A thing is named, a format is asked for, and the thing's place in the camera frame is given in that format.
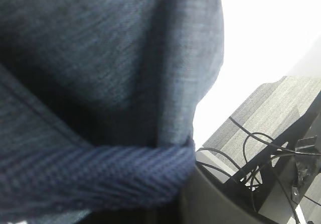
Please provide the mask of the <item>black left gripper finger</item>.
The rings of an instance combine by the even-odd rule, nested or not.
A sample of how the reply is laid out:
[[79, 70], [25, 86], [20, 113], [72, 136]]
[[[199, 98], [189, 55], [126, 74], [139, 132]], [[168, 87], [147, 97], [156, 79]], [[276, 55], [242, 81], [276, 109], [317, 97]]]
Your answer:
[[196, 164], [179, 201], [181, 223], [283, 223], [271, 213], [256, 213], [247, 203], [225, 194], [223, 184]]

